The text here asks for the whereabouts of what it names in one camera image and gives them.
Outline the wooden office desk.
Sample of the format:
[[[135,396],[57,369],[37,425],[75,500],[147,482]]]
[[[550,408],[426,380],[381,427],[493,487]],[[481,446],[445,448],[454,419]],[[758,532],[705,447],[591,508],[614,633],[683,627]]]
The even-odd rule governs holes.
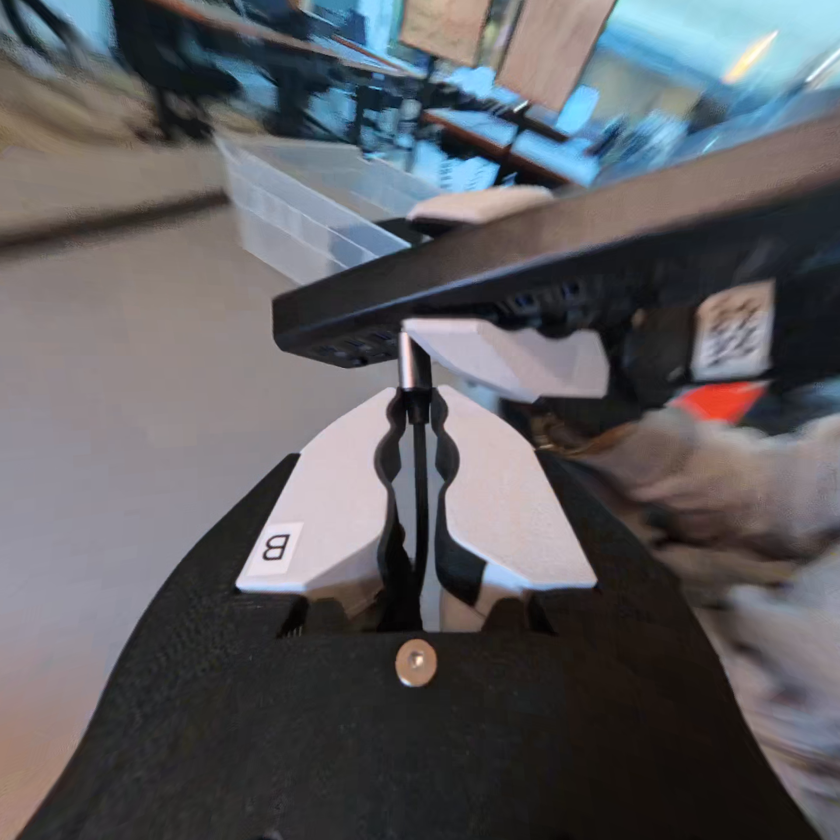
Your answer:
[[[147,2],[192,27],[192,39],[216,56],[248,62],[275,89],[275,104],[264,118],[266,131],[285,139],[307,139],[310,129],[326,132],[310,114],[313,95],[345,86],[351,89],[354,113],[349,139],[361,142],[364,111],[382,99],[398,108],[419,76],[384,59],[367,56],[361,48],[336,39],[324,44],[310,37],[311,19],[292,2],[280,2],[274,17],[255,19],[231,7],[210,2]]]

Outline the clear plastic bin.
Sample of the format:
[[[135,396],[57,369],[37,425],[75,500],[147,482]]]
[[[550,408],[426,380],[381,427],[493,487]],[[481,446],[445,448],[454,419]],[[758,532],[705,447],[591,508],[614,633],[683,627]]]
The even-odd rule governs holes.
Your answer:
[[[218,132],[241,244],[295,286],[410,248],[400,224],[440,189],[344,143]]]

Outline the tall black usb hub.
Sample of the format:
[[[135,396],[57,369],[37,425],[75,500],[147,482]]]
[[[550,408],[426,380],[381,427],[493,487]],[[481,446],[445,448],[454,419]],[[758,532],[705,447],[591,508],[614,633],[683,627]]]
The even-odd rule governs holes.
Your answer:
[[[838,240],[838,110],[750,142],[443,233],[283,293],[283,352],[393,360],[411,318],[478,318],[548,338],[793,272]]]

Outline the black office chair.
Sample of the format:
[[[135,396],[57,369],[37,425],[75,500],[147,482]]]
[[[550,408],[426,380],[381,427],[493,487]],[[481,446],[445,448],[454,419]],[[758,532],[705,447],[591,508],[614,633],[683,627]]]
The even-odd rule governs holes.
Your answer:
[[[241,92],[226,71],[190,58],[182,47],[184,18],[154,2],[111,1],[115,42],[128,68],[150,89],[164,140],[182,133],[210,140],[204,102]]]

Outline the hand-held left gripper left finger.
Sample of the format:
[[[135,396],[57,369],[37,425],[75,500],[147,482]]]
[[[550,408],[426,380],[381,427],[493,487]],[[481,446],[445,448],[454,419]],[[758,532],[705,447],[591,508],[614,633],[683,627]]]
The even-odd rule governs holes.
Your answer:
[[[334,600],[348,618],[378,603],[380,628],[419,628],[393,488],[405,426],[403,393],[388,387],[323,429],[292,467],[238,592]]]

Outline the whiteboard with coloured writing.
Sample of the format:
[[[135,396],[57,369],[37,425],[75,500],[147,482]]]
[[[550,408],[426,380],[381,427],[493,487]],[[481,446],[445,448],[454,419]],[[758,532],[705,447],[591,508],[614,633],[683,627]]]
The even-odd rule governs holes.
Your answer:
[[[398,40],[459,67],[475,68],[491,1],[405,1]]]

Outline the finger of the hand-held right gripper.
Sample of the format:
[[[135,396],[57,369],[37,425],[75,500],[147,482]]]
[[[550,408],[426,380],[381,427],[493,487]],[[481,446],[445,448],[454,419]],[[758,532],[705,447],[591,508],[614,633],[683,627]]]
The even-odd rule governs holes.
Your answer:
[[[501,185],[480,191],[445,192],[417,203],[406,214],[406,221],[411,224],[481,225],[553,201],[554,193],[537,185]]]
[[[411,318],[402,330],[432,361],[518,403],[543,397],[601,400],[611,368],[600,335],[584,329],[550,339],[476,318]]]

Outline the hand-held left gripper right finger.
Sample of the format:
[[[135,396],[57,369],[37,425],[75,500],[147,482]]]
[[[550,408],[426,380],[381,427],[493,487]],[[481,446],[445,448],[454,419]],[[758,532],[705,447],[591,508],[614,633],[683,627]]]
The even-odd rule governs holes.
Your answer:
[[[475,633],[500,602],[591,590],[597,577],[533,447],[449,385],[431,412],[437,438],[434,559],[442,632]]]

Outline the whiteboard with black writing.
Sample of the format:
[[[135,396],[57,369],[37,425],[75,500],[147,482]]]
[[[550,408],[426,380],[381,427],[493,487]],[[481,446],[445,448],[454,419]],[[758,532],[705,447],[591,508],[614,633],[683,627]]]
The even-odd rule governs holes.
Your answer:
[[[497,85],[559,111],[576,88],[615,1],[524,1]]]

